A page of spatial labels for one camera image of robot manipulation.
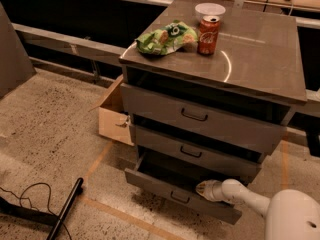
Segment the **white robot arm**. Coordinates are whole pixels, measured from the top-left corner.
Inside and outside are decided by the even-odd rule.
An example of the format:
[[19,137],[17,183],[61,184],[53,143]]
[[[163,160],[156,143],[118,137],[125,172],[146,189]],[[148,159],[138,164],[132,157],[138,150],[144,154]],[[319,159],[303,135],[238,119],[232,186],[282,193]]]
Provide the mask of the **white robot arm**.
[[211,202],[243,201],[265,219],[264,240],[320,240],[320,204],[301,191],[285,189],[267,198],[227,179],[203,181],[196,192]]

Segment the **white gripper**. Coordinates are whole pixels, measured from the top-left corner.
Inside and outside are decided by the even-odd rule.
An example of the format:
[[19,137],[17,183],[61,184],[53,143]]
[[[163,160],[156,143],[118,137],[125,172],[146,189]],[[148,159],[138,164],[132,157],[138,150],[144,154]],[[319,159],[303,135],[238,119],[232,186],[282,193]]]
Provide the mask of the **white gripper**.
[[234,179],[223,182],[205,180],[196,187],[196,192],[209,201],[241,200],[250,204],[254,201],[252,192],[242,183]]

